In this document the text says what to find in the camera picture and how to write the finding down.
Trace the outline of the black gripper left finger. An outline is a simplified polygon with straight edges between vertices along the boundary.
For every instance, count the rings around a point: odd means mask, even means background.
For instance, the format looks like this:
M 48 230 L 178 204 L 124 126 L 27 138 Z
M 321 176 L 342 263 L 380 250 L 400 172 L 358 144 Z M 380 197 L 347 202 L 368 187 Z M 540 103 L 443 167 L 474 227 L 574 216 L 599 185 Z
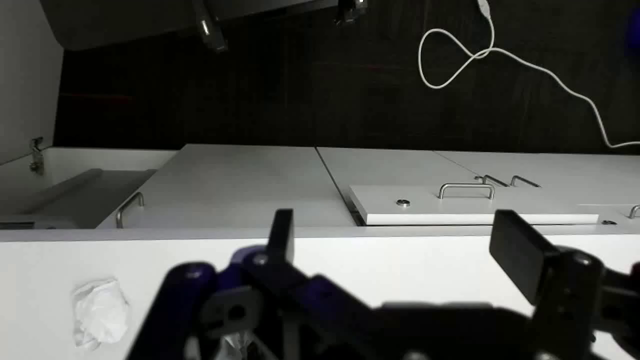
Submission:
M 283 207 L 274 214 L 266 256 L 270 262 L 285 263 L 294 256 L 294 209 Z

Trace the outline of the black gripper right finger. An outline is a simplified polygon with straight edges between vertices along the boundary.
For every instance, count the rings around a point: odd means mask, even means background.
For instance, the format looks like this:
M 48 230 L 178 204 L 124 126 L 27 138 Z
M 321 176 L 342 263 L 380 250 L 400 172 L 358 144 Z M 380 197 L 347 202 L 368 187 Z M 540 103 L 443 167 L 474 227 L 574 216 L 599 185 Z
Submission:
M 530 304 L 539 302 L 546 262 L 556 251 L 559 248 L 515 209 L 494 214 L 491 256 Z

